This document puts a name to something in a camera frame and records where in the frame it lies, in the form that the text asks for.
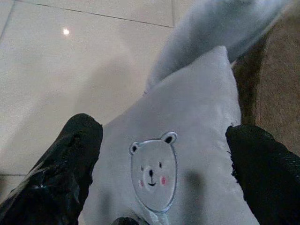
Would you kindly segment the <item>white bear print pillow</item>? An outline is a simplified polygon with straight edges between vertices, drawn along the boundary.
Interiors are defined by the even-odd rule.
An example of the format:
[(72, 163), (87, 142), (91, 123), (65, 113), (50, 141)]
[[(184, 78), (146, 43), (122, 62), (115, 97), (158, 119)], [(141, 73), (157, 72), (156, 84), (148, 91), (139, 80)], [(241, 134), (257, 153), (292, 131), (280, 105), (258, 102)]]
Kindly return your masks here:
[(240, 119), (224, 47), (167, 76), (104, 127), (86, 225), (259, 225), (232, 176), (225, 132)]

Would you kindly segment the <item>light blue fluffy pillow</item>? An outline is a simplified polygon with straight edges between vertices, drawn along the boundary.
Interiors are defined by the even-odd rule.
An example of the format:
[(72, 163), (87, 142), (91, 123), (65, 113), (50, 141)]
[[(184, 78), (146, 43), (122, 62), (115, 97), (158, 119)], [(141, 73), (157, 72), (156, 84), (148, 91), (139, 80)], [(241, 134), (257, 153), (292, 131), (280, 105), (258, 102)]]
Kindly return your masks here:
[(175, 25), (146, 82), (149, 92), (216, 46), (235, 61), (265, 35), (292, 0), (195, 0)]

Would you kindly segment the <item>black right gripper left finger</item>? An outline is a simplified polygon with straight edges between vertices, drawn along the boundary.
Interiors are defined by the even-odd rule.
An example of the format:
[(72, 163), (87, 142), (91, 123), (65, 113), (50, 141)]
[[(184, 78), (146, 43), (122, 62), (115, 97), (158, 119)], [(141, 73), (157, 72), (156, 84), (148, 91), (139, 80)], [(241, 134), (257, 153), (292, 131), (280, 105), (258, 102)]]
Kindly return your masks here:
[(103, 127), (71, 117), (22, 182), (0, 203), (0, 225), (78, 225), (99, 158)]

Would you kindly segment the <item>brown fabric sofa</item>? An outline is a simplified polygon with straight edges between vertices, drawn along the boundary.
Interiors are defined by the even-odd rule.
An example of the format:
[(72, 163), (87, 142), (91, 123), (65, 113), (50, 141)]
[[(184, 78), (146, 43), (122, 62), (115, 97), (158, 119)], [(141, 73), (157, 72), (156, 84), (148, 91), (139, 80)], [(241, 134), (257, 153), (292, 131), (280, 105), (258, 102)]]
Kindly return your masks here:
[(300, 156), (300, 0), (232, 66), (241, 123), (266, 130)]

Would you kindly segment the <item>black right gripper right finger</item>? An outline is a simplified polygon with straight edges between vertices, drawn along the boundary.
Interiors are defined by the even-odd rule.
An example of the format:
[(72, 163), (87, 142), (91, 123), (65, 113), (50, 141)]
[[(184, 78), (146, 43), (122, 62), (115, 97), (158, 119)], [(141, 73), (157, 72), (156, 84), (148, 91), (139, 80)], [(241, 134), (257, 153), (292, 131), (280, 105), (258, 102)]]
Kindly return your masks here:
[(255, 125), (225, 133), (232, 175), (260, 225), (300, 225), (300, 157)]

